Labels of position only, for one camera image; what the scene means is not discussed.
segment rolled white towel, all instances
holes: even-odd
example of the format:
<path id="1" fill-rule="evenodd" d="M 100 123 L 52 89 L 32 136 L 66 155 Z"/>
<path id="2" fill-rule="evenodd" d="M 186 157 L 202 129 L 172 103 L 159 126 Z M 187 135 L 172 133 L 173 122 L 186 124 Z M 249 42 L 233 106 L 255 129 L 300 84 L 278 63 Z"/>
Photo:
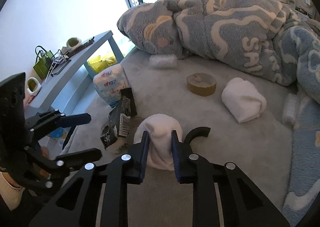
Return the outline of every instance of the rolled white towel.
<path id="1" fill-rule="evenodd" d="M 182 128 L 179 122 L 165 114 L 154 114 L 139 125 L 134 135 L 134 144 L 141 142 L 145 130 L 149 132 L 151 139 L 147 165 L 156 169 L 173 171 L 171 132 L 176 130 L 178 139 L 182 142 Z"/>
<path id="2" fill-rule="evenodd" d="M 267 107 L 267 100 L 249 81 L 231 79 L 222 92 L 222 102 L 238 122 L 258 118 Z"/>

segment barcode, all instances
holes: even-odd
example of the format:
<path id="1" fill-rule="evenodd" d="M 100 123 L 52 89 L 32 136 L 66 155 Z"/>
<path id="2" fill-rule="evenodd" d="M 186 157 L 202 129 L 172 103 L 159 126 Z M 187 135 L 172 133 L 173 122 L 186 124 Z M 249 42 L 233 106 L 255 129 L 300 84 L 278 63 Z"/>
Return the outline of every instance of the barcode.
<path id="1" fill-rule="evenodd" d="M 127 135 L 129 134 L 129 123 L 130 123 L 130 116 L 126 116 L 125 114 L 120 114 L 119 136 L 127 137 Z"/>

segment roll of tape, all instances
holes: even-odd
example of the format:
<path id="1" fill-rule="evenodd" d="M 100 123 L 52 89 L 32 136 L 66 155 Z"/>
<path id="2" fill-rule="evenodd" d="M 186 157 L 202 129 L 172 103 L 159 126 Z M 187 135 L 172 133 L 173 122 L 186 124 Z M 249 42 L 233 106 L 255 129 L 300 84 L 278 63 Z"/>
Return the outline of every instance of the roll of tape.
<path id="1" fill-rule="evenodd" d="M 187 77 L 188 89 L 200 96 L 209 96 L 214 94 L 217 87 L 217 81 L 205 73 L 195 73 Z"/>

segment yellow bag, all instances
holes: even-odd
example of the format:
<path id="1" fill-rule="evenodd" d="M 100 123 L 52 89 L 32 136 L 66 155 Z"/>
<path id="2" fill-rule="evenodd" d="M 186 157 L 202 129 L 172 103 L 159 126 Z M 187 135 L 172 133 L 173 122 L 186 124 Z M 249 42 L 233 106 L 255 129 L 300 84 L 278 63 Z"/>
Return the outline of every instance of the yellow bag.
<path id="1" fill-rule="evenodd" d="M 95 73 L 98 74 L 107 67 L 116 64 L 117 60 L 113 55 L 113 52 L 111 51 L 102 57 L 100 55 L 91 57 L 87 62 L 88 66 L 90 66 L 95 71 Z"/>

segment fluffy blanket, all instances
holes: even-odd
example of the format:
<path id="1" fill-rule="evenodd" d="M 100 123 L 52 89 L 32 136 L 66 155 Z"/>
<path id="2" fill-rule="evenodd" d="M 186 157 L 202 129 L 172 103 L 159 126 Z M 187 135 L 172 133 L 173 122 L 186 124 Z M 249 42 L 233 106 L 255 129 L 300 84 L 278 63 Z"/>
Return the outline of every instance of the fluffy blanket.
<path id="1" fill-rule="evenodd" d="M 288 86 L 320 103 L 320 41 L 275 0 L 158 0 L 126 11 L 119 30 L 150 54 L 197 54 Z"/>
<path id="2" fill-rule="evenodd" d="M 292 227 L 307 213 L 320 191 L 320 104 L 301 89 L 298 95 L 290 184 L 282 210 Z"/>

